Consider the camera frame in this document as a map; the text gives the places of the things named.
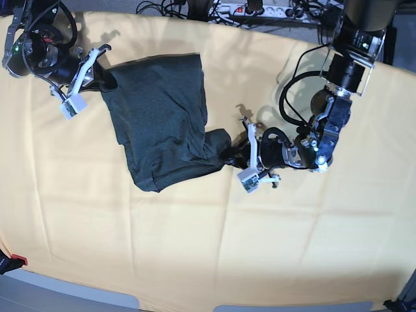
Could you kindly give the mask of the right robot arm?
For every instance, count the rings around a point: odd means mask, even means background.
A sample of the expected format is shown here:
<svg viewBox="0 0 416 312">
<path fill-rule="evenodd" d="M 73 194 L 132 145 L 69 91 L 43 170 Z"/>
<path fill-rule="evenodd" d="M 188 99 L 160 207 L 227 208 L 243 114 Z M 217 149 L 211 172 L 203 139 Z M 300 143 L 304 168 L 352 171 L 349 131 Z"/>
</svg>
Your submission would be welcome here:
<svg viewBox="0 0 416 312">
<path fill-rule="evenodd" d="M 75 44 L 75 18 L 62 1 L 2 1 L 1 16 L 12 16 L 2 66 L 16 78 L 30 74 L 67 101 L 84 91 L 108 92 L 116 79 L 98 62 L 110 45 L 84 53 Z"/>
</svg>

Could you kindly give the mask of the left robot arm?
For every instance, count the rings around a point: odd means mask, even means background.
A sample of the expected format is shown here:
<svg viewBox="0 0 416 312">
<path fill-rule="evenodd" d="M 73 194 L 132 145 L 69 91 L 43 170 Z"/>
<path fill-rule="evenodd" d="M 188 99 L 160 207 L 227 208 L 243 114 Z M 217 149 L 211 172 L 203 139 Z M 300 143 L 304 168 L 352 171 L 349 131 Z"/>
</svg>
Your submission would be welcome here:
<svg viewBox="0 0 416 312">
<path fill-rule="evenodd" d="M 281 117 L 296 126 L 297 137 L 289 137 L 277 127 L 261 135 L 247 117 L 241 122 L 247 137 L 229 149 L 226 161 L 241 171 L 237 177 L 245 191 L 251 193 L 261 183 L 277 187 L 278 168 L 325 172 L 333 161 L 333 151 L 341 129 L 350 119 L 352 95 L 358 90 L 363 74 L 370 74 L 382 50 L 387 27 L 400 1 L 345 1 L 343 11 L 327 45 L 335 54 L 328 70 L 294 74 L 283 87 L 278 108 Z M 291 118 L 284 109 L 289 89 L 303 79 L 320 77 L 326 82 L 311 99 L 310 119 Z"/>
</svg>

